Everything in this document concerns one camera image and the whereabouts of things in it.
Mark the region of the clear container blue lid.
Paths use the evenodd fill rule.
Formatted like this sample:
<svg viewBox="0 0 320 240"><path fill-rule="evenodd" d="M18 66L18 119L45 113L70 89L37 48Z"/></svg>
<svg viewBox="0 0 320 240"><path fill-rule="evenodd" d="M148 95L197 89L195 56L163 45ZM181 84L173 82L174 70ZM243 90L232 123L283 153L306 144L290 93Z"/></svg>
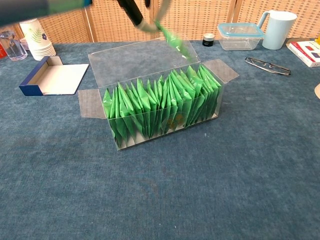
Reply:
<svg viewBox="0 0 320 240"><path fill-rule="evenodd" d="M220 23L217 29L225 51L254 50L264 38L264 32L254 23Z"/></svg>

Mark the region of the blue white cardboard tray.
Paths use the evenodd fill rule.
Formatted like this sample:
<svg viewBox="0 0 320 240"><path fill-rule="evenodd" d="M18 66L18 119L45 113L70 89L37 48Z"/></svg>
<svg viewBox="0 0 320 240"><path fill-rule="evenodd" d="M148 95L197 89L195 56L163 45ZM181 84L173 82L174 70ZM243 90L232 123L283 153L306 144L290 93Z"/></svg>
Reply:
<svg viewBox="0 0 320 240"><path fill-rule="evenodd" d="M89 64L63 64L59 56L45 56L19 85L25 96L74 95Z"/></svg>

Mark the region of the clear plastic water bottle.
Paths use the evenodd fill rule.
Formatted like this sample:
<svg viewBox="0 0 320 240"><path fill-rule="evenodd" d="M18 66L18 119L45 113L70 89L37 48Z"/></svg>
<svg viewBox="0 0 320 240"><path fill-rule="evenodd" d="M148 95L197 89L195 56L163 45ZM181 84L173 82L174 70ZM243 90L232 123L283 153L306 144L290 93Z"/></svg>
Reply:
<svg viewBox="0 0 320 240"><path fill-rule="evenodd" d="M0 32L0 44L12 61L24 60L28 56L20 40L11 30Z"/></svg>

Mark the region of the light blue plastic pitcher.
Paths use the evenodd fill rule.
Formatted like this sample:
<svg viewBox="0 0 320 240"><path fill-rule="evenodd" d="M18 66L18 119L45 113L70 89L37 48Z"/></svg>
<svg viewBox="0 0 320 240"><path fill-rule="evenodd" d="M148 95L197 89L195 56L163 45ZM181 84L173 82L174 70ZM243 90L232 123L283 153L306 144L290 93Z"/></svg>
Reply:
<svg viewBox="0 0 320 240"><path fill-rule="evenodd" d="M279 50L298 16L289 11L268 10L261 16L257 25L259 28L262 27L267 16L269 19L262 46L269 50Z"/></svg>

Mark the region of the clear box of green packets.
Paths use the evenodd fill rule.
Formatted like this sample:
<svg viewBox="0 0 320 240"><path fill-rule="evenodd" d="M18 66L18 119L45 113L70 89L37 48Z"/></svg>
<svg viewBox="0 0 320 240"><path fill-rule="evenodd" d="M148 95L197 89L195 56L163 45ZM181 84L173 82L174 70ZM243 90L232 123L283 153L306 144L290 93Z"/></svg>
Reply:
<svg viewBox="0 0 320 240"><path fill-rule="evenodd" d="M158 80L161 75L167 76L172 70L185 71L188 66L196 70L200 64L203 64L222 85L221 96L218 98L217 115L213 118L216 119L220 111L224 85L237 78L238 73L220 59L200 61L191 43L185 41L185 44L191 54L191 61L183 58L178 51L161 38L90 53L88 58L97 88L78 92L81 116L105 119L110 128L103 108L106 89L114 87L117 83L125 84L138 78Z"/></svg>

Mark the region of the black rimmed eyeglasses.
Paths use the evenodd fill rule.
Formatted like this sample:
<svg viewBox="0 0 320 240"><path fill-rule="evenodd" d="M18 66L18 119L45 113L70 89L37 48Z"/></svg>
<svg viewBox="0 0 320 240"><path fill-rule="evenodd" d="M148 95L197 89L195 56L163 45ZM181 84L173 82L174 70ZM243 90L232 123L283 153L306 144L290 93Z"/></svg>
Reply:
<svg viewBox="0 0 320 240"><path fill-rule="evenodd" d="M256 68L259 68L261 70L264 70L266 72L272 73L272 74L277 74L277 75L284 75L284 76L290 76L291 75L291 70L277 65L277 64L273 64L267 61L262 61L256 58L252 58L252 57L246 57L245 58L245 62L247 64L250 64Z"/></svg>

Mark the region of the row of green tea bags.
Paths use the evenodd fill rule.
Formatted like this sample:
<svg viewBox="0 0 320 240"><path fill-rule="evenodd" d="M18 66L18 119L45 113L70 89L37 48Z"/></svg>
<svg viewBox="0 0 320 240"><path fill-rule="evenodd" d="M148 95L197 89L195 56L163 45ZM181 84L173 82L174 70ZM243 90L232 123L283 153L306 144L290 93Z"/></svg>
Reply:
<svg viewBox="0 0 320 240"><path fill-rule="evenodd" d="M102 106L117 149L211 120L218 114L222 85L203 64L167 76L117 83Z"/></svg>

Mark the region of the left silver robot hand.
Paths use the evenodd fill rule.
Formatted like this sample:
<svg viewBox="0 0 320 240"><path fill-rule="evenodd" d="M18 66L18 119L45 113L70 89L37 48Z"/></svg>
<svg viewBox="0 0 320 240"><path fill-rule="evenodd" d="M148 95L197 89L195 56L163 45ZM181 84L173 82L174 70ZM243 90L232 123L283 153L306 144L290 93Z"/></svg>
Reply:
<svg viewBox="0 0 320 240"><path fill-rule="evenodd" d="M156 33L161 31L158 26L160 25L161 19L165 16L171 0L162 0L162 4L160 5L160 8L155 16L154 23L152 24L147 23L147 21L144 19L135 0L117 0L117 2L137 29L146 33Z"/></svg>

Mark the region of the blue carpet table cover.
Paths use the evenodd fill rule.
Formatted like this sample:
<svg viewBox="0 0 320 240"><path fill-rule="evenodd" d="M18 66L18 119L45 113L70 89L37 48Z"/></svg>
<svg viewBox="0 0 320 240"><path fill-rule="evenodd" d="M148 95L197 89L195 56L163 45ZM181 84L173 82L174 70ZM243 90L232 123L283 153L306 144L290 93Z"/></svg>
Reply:
<svg viewBox="0 0 320 240"><path fill-rule="evenodd" d="M218 118L123 151L76 95L22 94L31 56L0 59L0 240L320 240L320 67L192 45L239 75Z"/></svg>

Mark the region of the woven rattan folding screen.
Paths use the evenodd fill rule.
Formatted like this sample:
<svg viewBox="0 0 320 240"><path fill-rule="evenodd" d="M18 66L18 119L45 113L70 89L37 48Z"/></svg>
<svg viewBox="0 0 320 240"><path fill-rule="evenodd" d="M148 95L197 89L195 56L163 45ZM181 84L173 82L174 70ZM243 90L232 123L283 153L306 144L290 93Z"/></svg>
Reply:
<svg viewBox="0 0 320 240"><path fill-rule="evenodd" d="M218 34L220 23L258 23L265 11L288 11L297 19L291 38L320 36L320 0L172 0L164 27L188 40ZM144 41L158 33L136 29L117 0L93 0L92 5L39 19L52 43Z"/></svg>

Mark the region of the small black jar silver lid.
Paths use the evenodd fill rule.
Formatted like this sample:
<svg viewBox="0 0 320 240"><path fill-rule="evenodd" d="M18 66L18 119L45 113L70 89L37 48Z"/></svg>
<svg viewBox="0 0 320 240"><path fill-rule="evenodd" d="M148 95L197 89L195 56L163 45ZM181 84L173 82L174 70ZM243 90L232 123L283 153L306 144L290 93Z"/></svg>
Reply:
<svg viewBox="0 0 320 240"><path fill-rule="evenodd" d="M214 45L215 35L213 33L205 33L202 39L202 45L205 47L212 47Z"/></svg>

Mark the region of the white red blue box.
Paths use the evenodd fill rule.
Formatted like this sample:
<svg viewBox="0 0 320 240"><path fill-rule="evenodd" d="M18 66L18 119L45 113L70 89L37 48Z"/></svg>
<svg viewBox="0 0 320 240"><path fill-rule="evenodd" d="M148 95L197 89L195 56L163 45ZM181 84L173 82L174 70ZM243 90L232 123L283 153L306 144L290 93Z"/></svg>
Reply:
<svg viewBox="0 0 320 240"><path fill-rule="evenodd" d="M314 40L292 41L287 48L308 67L320 67L320 44Z"/></svg>

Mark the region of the stack of white paper cups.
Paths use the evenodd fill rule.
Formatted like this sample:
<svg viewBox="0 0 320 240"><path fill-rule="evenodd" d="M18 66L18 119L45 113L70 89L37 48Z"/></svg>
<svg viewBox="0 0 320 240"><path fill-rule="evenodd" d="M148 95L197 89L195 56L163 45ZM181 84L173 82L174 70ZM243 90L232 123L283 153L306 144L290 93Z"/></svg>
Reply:
<svg viewBox="0 0 320 240"><path fill-rule="evenodd" d="M37 18L19 23L24 34L28 49L36 61L47 56L55 56L56 51Z"/></svg>

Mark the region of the single green packet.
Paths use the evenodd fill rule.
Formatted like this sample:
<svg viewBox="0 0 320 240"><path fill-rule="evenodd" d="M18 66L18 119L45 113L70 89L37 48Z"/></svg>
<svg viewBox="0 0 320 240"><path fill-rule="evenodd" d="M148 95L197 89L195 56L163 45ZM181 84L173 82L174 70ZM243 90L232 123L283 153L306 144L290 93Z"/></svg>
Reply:
<svg viewBox="0 0 320 240"><path fill-rule="evenodd" d="M179 36L177 36L175 33L169 31L167 28L163 27L159 21L155 22L155 25L157 28L163 33L163 36L167 42L167 44L178 51L181 56L188 60L189 62L191 61L191 53L185 43L184 40L182 40Z"/></svg>

